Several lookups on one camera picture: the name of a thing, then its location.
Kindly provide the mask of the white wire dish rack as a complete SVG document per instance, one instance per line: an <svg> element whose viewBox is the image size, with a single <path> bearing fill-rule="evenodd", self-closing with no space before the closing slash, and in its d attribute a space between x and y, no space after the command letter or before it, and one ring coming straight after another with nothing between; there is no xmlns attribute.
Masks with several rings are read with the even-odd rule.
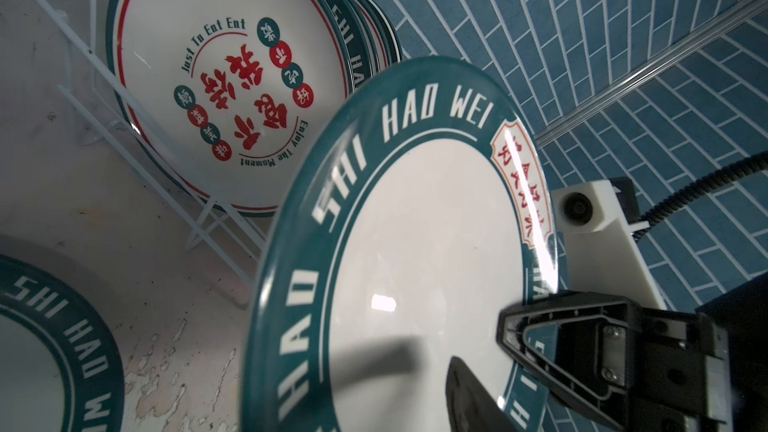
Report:
<svg viewBox="0 0 768 432"><path fill-rule="evenodd" d="M106 140L190 227L184 249L190 250L200 242L208 244L245 287L251 288L257 275L259 254L265 249L266 232L255 220L243 216L232 205L219 202L216 198L200 198L184 183L176 170L145 143L138 129L100 94L98 82L103 81L125 103L135 106L139 116L146 115L135 97L119 83L117 76L97 55L97 0L89 0L87 40L83 40L70 26L65 11L54 8L48 0L34 1L58 27L66 41L65 82L58 86L58 90L70 103L77 120L86 122L82 127L75 127L77 134L84 135L80 143L92 145L101 139ZM78 51L88 62L91 92L102 102L103 108L110 112L108 118L92 112L76 98L73 82L74 51Z"/></svg>

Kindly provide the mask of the small green-rim plate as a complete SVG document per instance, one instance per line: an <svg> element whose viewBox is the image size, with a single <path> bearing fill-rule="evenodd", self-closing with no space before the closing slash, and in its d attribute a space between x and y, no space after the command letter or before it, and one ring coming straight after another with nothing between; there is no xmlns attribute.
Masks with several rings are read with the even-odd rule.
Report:
<svg viewBox="0 0 768 432"><path fill-rule="evenodd" d="M446 431L460 358L516 431L548 390L497 343L502 309L559 285L536 146L507 93L449 57L355 93L297 172L262 260L246 431Z"/></svg>
<svg viewBox="0 0 768 432"><path fill-rule="evenodd" d="M109 328L65 282L1 259L1 428L118 431L122 362Z"/></svg>

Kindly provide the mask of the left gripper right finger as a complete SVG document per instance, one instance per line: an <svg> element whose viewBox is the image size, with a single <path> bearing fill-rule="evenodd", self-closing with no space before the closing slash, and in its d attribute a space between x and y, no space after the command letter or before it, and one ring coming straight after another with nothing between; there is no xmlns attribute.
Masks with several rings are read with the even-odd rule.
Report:
<svg viewBox="0 0 768 432"><path fill-rule="evenodd" d="M565 291L498 317L497 343L562 405L614 430L628 430L635 385L636 304Z"/></svg>

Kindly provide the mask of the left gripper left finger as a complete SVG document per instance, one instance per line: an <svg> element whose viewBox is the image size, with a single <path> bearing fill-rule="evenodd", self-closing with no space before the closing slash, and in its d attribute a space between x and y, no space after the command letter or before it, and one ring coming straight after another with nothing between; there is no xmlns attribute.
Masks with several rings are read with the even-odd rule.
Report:
<svg viewBox="0 0 768 432"><path fill-rule="evenodd" d="M457 356L449 361L445 397L452 432L516 430L479 379Z"/></svg>

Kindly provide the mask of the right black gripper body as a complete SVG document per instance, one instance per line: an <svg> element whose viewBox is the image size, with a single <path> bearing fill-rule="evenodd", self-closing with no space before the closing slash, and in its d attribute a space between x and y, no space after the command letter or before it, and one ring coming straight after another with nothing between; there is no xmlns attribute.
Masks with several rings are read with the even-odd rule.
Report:
<svg viewBox="0 0 768 432"><path fill-rule="evenodd" d="M698 307L656 312L643 334L630 431L767 428L767 277Z"/></svg>

